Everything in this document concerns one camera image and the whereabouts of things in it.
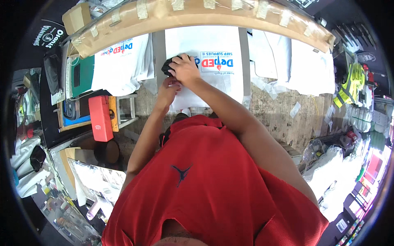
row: red sleeveless shirt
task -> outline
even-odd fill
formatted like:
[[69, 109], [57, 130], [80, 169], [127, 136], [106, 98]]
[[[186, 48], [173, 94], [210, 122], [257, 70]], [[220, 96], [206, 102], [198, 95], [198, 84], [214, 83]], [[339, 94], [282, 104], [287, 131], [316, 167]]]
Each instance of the red sleeveless shirt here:
[[219, 119], [202, 115], [171, 126], [120, 195], [102, 243], [152, 245], [166, 219], [209, 246], [315, 245], [328, 226], [306, 196], [257, 167]]

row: red box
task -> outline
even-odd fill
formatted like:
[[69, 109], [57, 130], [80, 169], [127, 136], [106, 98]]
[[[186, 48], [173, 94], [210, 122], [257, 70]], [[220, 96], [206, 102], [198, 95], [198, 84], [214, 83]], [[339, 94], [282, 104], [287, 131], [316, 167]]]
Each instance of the red box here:
[[89, 98], [89, 112], [94, 139], [100, 142], [113, 139], [108, 96]]

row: hand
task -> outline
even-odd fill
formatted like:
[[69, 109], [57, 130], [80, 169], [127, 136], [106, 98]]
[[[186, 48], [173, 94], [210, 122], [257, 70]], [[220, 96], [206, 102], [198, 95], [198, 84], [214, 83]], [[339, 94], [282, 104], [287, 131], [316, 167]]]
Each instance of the hand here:
[[163, 81], [157, 93], [157, 102], [155, 108], [168, 112], [175, 95], [180, 91], [180, 85], [176, 78], [168, 77]]
[[180, 56], [182, 59], [177, 56], [173, 58], [173, 62], [169, 64], [173, 70], [168, 71], [176, 77], [179, 82], [188, 87], [190, 83], [201, 78], [200, 71], [194, 62], [193, 56], [188, 57], [185, 53]]

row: reflective vest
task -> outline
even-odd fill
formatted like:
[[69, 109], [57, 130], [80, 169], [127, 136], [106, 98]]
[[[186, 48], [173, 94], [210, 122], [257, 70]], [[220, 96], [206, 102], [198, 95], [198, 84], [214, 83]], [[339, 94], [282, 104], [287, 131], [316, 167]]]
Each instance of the reflective vest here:
[[350, 64], [349, 74], [346, 80], [339, 90], [334, 103], [338, 108], [342, 107], [343, 104], [355, 104], [359, 91], [363, 89], [365, 82], [364, 69], [359, 63]]

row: green cutting mat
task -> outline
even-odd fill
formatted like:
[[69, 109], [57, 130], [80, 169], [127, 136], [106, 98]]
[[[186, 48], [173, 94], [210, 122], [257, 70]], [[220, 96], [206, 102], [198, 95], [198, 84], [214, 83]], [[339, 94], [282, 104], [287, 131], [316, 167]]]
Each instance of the green cutting mat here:
[[[89, 56], [85, 59], [79, 57], [78, 62], [73, 66], [71, 66], [71, 89], [72, 89], [72, 97], [76, 97], [81, 95], [83, 92], [92, 88], [92, 80], [93, 80], [93, 72], [95, 68], [95, 56]], [[80, 66], [79, 73], [79, 85], [74, 87], [74, 70], [77, 66]]]

